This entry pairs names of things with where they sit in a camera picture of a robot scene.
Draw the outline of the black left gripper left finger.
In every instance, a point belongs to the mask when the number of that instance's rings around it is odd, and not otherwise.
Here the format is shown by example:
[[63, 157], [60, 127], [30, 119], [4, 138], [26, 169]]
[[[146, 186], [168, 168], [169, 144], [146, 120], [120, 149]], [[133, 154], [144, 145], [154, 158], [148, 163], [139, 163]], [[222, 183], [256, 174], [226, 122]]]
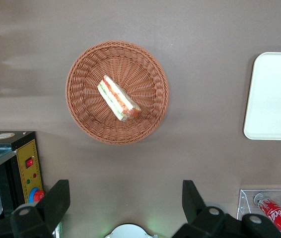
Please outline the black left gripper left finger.
[[52, 238], [70, 207], [70, 185], [59, 180], [35, 205], [25, 204], [0, 220], [0, 238]]

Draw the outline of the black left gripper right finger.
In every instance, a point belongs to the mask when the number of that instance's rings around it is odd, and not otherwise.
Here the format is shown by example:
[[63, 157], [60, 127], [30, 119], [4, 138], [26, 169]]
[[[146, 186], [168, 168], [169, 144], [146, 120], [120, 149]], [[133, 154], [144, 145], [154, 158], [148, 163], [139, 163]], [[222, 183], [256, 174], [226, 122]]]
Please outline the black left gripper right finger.
[[216, 206], [207, 206], [191, 180], [182, 183], [182, 207], [187, 219], [174, 238], [281, 238], [265, 216], [246, 214], [233, 218]]

